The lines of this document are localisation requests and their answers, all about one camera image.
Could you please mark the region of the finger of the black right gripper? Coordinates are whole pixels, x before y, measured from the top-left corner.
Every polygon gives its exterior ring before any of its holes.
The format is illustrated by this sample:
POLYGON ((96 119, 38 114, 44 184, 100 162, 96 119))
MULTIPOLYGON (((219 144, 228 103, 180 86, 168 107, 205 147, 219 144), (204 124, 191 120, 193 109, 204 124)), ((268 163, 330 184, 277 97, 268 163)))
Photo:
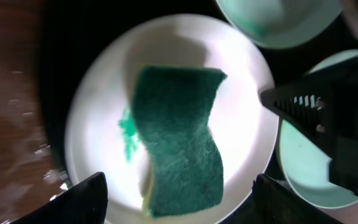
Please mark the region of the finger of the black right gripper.
POLYGON ((334 155, 334 125, 330 90, 316 85, 284 85, 264 90, 264 107, 288 121, 326 155, 334 155))

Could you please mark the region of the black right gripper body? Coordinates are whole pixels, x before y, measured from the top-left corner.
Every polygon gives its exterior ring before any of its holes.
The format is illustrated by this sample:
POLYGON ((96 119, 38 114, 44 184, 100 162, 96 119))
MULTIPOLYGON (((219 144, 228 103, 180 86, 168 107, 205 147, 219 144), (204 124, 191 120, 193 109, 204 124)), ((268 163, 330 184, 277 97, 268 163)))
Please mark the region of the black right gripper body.
POLYGON ((329 180, 358 196, 358 65, 333 89, 335 151, 329 180))

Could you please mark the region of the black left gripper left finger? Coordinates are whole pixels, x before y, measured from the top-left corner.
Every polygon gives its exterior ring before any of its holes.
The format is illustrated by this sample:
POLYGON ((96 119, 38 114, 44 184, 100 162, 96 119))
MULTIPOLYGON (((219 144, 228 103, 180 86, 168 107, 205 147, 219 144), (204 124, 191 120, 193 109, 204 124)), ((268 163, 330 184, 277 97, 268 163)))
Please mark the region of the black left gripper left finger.
POLYGON ((103 224, 107 207, 105 174, 97 172, 12 224, 103 224))

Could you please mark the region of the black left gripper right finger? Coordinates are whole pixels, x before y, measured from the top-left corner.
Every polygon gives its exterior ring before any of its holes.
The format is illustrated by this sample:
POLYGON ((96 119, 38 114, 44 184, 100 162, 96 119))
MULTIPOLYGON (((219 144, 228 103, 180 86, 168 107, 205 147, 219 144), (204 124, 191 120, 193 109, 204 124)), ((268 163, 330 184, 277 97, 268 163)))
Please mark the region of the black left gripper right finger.
POLYGON ((261 223, 342 224, 265 174, 254 180, 252 198, 261 223))

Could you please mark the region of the mint plate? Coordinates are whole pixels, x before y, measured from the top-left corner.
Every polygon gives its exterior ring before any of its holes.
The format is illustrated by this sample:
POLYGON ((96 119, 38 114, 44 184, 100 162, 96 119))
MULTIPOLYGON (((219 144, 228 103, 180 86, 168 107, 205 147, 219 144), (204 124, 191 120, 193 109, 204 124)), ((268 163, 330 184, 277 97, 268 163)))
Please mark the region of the mint plate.
POLYGON ((289 122, 280 126, 277 157, 292 190, 319 208, 344 208, 358 202, 351 191, 329 181, 331 159, 289 122))
POLYGON ((289 49, 322 33, 342 11, 338 0, 217 0, 224 17, 254 43, 289 49))

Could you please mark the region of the white plate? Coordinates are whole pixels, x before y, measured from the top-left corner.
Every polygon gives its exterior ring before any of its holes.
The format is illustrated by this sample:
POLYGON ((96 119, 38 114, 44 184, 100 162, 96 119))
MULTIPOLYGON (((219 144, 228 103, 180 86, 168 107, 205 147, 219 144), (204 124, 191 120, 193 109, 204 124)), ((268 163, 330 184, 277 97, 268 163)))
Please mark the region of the white plate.
POLYGON ((117 38, 82 79, 68 116, 65 159, 73 184, 103 172, 108 186, 106 223, 151 223, 142 211, 150 163, 142 143, 128 138, 129 102, 146 65, 209 67, 226 79, 216 95, 209 130, 224 166, 222 202, 208 210, 160 223, 219 223, 250 195, 270 161, 278 117, 259 93, 274 80, 259 49, 238 30, 197 14, 163 16, 117 38))

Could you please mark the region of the green yellow sponge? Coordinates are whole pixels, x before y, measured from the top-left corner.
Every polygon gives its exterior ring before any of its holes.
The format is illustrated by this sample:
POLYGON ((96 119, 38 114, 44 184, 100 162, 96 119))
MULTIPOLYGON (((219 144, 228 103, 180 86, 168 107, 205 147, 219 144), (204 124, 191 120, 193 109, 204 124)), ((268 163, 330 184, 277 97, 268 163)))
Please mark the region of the green yellow sponge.
POLYGON ((208 121, 226 77, 212 68, 149 66, 139 73, 131 113, 150 159, 144 202, 150 217, 185 215, 221 203, 223 162, 208 121))

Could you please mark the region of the mint plate top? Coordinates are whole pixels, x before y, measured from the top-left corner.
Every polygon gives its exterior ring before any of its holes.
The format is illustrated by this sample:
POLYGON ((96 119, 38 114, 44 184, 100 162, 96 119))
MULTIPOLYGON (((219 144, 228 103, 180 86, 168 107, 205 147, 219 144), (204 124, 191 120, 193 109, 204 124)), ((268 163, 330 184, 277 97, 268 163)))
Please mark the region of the mint plate top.
POLYGON ((217 0, 224 17, 254 43, 289 49, 322 33, 342 11, 338 0, 217 0))

